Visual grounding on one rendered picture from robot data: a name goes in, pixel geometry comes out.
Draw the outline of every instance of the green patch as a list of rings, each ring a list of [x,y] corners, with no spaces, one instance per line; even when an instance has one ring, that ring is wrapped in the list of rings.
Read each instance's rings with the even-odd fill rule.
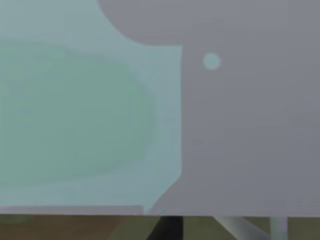
[[[0,187],[108,173],[154,137],[154,99],[125,65],[0,41]]]

